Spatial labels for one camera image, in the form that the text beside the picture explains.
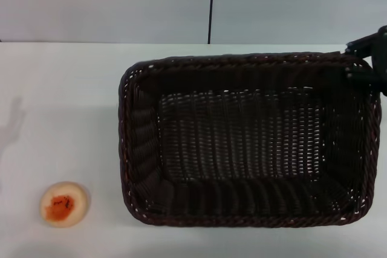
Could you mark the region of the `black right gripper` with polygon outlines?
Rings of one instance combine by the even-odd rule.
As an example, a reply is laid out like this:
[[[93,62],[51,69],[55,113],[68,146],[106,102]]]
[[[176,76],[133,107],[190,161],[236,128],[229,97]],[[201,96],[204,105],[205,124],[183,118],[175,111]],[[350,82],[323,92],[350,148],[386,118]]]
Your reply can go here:
[[[377,83],[380,92],[386,96],[386,26],[377,33],[370,34],[347,43],[345,54],[356,57],[371,57],[373,71],[346,71],[346,77],[356,83]]]

